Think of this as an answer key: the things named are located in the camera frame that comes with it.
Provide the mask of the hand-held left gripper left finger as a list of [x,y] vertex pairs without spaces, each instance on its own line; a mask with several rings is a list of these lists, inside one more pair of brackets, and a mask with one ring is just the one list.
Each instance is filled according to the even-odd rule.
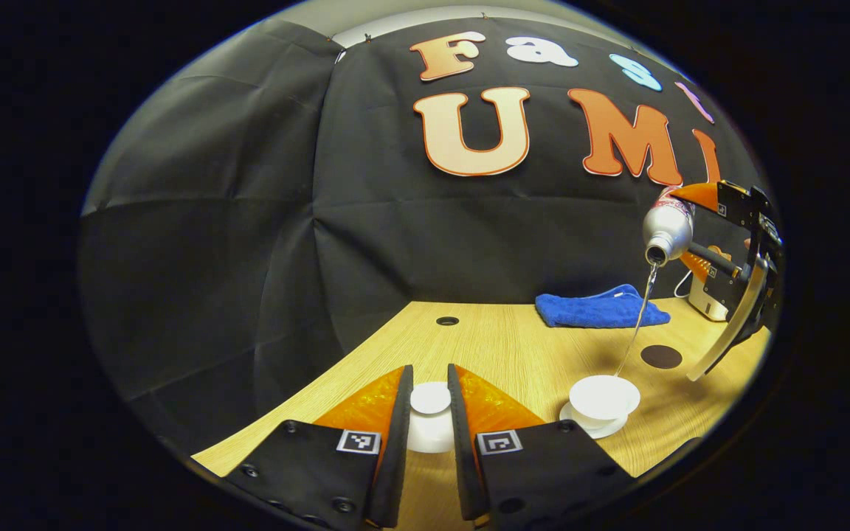
[[223,487],[297,527],[395,527],[413,372],[392,370],[311,423],[281,421]]

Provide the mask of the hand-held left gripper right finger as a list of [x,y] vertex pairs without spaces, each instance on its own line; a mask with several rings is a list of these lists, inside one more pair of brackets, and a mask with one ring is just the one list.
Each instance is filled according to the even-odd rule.
[[460,510],[475,527],[562,527],[634,487],[576,421],[546,423],[465,367],[446,376]]

